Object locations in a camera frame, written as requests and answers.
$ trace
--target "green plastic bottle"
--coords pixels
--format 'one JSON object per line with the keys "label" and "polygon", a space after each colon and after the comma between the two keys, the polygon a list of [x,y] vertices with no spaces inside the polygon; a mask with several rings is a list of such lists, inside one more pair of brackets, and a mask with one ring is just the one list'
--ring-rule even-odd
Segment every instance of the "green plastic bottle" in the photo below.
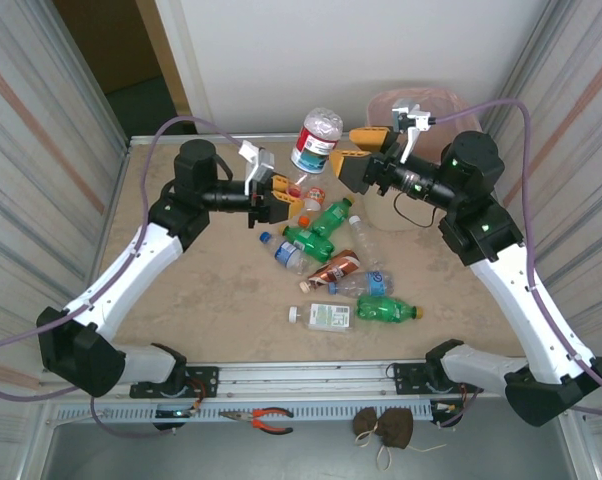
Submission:
{"label": "green plastic bottle", "polygon": [[332,252],[334,252],[334,245],[332,245],[330,240],[321,238],[316,233],[301,227],[283,227],[281,235],[299,250],[304,251],[321,263],[330,260]]}
{"label": "green plastic bottle", "polygon": [[401,323],[408,318],[421,318],[423,309],[390,297],[362,295],[357,301],[357,316],[364,320]]}
{"label": "green plastic bottle", "polygon": [[348,213],[353,203],[354,197],[346,197],[340,202],[334,202],[326,208],[325,212],[319,218],[312,222],[310,231],[320,237],[328,238],[348,218]]}

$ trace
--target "beige table surface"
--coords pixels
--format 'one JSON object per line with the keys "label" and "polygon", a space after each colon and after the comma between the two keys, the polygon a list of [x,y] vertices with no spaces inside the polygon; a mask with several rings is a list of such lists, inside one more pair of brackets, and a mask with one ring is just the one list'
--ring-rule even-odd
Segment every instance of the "beige table surface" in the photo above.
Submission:
{"label": "beige table surface", "polygon": [[[259,145],[275,153],[277,171],[286,174],[292,145]],[[157,148],[148,174],[150,204],[173,178],[178,148],[167,144]],[[243,178],[245,162],[236,148],[217,149],[235,178]],[[147,151],[145,145],[133,148],[102,269],[128,245],[140,223],[138,178]],[[328,175],[328,196],[338,198],[345,189],[331,172]],[[353,211],[365,215],[362,202]],[[246,214],[211,214],[208,228],[132,308],[116,342],[159,342],[191,362],[412,359],[450,338],[492,353],[522,353],[496,302],[449,251],[436,224],[427,230],[375,230],[395,278],[394,296],[422,306],[421,320],[386,325],[357,319],[348,334],[315,332],[288,323],[290,305],[321,299],[354,302],[325,292],[304,295],[298,287],[300,277],[281,268],[258,241],[262,231],[276,228],[257,224],[249,230]],[[337,252],[351,246],[349,226],[343,225],[331,240]]]}

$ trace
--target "bottle with red label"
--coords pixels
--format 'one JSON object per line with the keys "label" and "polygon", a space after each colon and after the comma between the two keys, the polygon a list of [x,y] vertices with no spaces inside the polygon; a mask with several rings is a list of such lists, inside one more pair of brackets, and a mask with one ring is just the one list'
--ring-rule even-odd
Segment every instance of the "bottle with red label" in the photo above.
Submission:
{"label": "bottle with red label", "polygon": [[297,167],[290,176],[290,195],[302,197],[309,188],[306,186],[316,184],[312,177],[323,172],[330,152],[342,134],[343,120],[332,110],[315,108],[308,113],[290,155],[290,160]]}

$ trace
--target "red-handled pliers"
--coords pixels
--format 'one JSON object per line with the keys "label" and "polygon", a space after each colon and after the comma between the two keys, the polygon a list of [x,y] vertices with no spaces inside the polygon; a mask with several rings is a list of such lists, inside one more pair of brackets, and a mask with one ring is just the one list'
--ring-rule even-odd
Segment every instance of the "red-handled pliers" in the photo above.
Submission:
{"label": "red-handled pliers", "polygon": [[240,422],[252,422],[252,426],[254,428],[258,428],[259,430],[269,433],[270,435],[287,435],[288,433],[292,433],[291,427],[271,427],[270,425],[263,423],[261,420],[258,420],[259,417],[263,417],[264,415],[285,415],[286,417],[294,418],[294,413],[286,410],[285,408],[270,407],[263,410],[252,410],[251,413],[221,412],[219,415],[231,420],[238,420]]}

